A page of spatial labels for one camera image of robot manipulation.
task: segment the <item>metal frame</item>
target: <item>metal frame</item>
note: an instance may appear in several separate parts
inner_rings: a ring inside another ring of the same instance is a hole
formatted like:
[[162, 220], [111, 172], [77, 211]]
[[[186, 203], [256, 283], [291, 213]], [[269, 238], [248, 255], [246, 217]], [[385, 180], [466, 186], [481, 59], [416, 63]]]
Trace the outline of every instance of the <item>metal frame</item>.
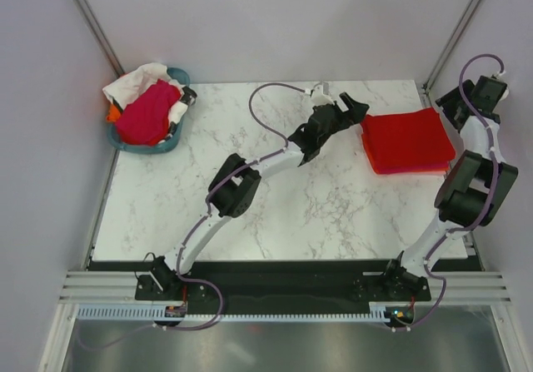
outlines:
[[[73, 1], [91, 29], [110, 66], [117, 76], [121, 76], [124, 73], [122, 65], [88, 1]], [[431, 69], [429, 77], [423, 84], [417, 84], [424, 107], [431, 107], [431, 99], [428, 96], [429, 91], [440, 76], [442, 69], [470, 25], [482, 1], [469, 1], [445, 48]], [[103, 210], [105, 209], [107, 194], [116, 162], [117, 151], [112, 155], [108, 178], [102, 190], [102, 201], [89, 234], [87, 252], [84, 256], [82, 268], [87, 266], [92, 253], [93, 242], [96, 239]], [[472, 236], [469, 236], [466, 241], [471, 243], [471, 247], [475, 244]], [[447, 272], [441, 273], [440, 275], [444, 275], [448, 279], [448, 291], [442, 304], [444, 306], [489, 305], [495, 317], [498, 334], [501, 338], [511, 370], [516, 372], [533, 372], [531, 360], [528, 359], [528, 354], [523, 350], [526, 348], [524, 346], [525, 341], [521, 337], [520, 327], [517, 323], [511, 299], [507, 294], [506, 285], [501, 274], [497, 272]], [[435, 282], [430, 283], [432, 297], [436, 298], [440, 286], [435, 286]], [[55, 372], [62, 369], [80, 304], [105, 302], [106, 304], [136, 306], [139, 304], [134, 300], [136, 284], [137, 282], [132, 273], [69, 272], [61, 292], [52, 328], [49, 332], [47, 344], [39, 365], [39, 372]]]

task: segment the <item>white marble tabletop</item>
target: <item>white marble tabletop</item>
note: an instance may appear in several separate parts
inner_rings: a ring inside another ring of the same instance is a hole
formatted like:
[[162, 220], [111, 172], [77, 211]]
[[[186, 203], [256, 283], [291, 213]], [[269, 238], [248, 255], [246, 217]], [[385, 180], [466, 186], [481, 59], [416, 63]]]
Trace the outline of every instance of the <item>white marble tabletop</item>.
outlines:
[[[155, 156], [120, 153], [94, 260], [141, 260], [148, 251], [165, 254], [205, 210], [207, 187], [230, 154], [253, 158], [282, 146], [282, 140], [257, 125], [248, 112], [248, 97], [258, 85], [193, 85], [198, 100], [186, 114], [176, 149]], [[335, 99], [348, 92], [368, 103], [373, 115], [421, 109], [413, 81], [330, 82], [330, 90]], [[264, 122], [287, 135], [312, 113], [308, 97], [282, 87], [262, 90], [254, 105]], [[377, 176], [360, 134], [359, 126], [339, 132], [315, 160], [262, 181], [248, 212], [222, 228], [199, 259], [398, 256], [433, 217], [443, 177]], [[445, 254], [465, 257], [461, 241]]]

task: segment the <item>red folded cloth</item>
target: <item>red folded cloth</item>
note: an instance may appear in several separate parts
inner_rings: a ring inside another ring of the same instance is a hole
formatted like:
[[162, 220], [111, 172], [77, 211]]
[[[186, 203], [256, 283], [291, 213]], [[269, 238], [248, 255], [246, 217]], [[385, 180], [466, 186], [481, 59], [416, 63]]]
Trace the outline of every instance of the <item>red folded cloth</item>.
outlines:
[[121, 141], [155, 146], [167, 135], [168, 111], [181, 96], [177, 87], [161, 79], [151, 85], [115, 122]]
[[445, 171], [456, 152], [435, 110], [366, 116], [362, 140], [376, 174]]

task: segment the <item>blue basket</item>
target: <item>blue basket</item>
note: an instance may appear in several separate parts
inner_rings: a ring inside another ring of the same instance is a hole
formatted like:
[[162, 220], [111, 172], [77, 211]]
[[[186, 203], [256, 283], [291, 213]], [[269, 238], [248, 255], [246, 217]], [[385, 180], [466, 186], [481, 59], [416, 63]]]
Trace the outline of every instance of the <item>blue basket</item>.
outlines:
[[[170, 76], [170, 78], [177, 80], [182, 85], [188, 86], [191, 84], [191, 78], [189, 78], [189, 75], [180, 68], [169, 67], [167, 68], [167, 74]], [[177, 146], [177, 143], [180, 140], [180, 135], [182, 134], [182, 128], [183, 128], [183, 118], [177, 123], [176, 132], [174, 132], [174, 135], [172, 135], [172, 137], [168, 139], [167, 141], [164, 141], [163, 143], [159, 143], [155, 146], [136, 146], [136, 145], [128, 145], [127, 143], [124, 143], [123, 141], [121, 141], [120, 136], [118, 135], [117, 129], [115, 127], [115, 124], [109, 124], [109, 128], [107, 129], [107, 139], [109, 140], [109, 143], [111, 143], [112, 146], [115, 147], [116, 149], [122, 150], [122, 151], [129, 151], [130, 153], [137, 153], [137, 154], [167, 153]]]

